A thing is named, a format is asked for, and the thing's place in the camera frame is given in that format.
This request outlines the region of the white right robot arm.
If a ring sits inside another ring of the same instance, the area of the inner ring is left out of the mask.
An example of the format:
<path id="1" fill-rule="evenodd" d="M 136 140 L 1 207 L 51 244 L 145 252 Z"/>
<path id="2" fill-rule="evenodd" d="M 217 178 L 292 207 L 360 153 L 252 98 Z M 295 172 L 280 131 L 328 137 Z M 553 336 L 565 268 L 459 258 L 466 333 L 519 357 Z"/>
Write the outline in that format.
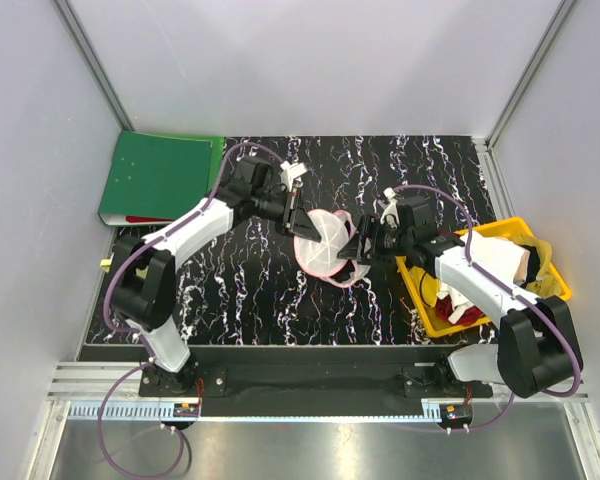
<path id="1" fill-rule="evenodd" d="M 579 389 L 584 362 L 567 303 L 541 298 L 481 265 L 468 239 L 440 233 L 424 198 L 390 198 L 382 214 L 364 215 L 338 256 L 360 265 L 403 257 L 458 290 L 495 325 L 495 344 L 458 348 L 434 371 L 443 395 L 456 396 L 471 381 L 502 383 L 520 398 L 569 397 Z"/>

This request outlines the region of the white pink mesh laundry bag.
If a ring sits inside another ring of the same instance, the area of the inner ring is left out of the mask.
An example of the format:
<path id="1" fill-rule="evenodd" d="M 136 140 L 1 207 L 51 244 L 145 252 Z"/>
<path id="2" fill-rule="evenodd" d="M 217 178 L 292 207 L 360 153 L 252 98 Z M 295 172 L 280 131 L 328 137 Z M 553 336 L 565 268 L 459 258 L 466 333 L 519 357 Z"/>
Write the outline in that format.
<path id="1" fill-rule="evenodd" d="M 328 282 L 326 278 L 338 272 L 347 261 L 338 259 L 337 254 L 351 239 L 349 238 L 343 223 L 335 215 L 335 212 L 328 212 L 323 209 L 313 209 L 308 212 L 313 223 L 322 235 L 321 242 L 313 242 L 294 237 L 294 253 L 299 267 L 307 275 L 318 278 L 329 284 L 331 283 Z M 352 216 L 349 212 L 347 213 L 354 226 Z M 369 273 L 371 267 L 368 265 L 364 266 L 368 268 Z"/>

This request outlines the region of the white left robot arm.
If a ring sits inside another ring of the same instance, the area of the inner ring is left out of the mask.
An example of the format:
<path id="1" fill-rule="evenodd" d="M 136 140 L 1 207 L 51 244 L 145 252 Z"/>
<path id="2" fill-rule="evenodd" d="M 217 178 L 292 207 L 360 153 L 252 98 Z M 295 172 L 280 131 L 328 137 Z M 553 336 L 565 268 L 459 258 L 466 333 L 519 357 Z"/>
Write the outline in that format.
<path id="1" fill-rule="evenodd" d="M 113 248 L 104 313 L 119 314 L 139 335 L 161 384 L 176 396 L 195 386 L 196 372 L 173 319 L 177 273 L 196 252 L 252 217 L 274 223 L 285 236 L 321 241 L 303 206 L 302 163 L 245 157 L 231 176 L 216 182 L 192 210 L 161 230 L 121 238 Z"/>

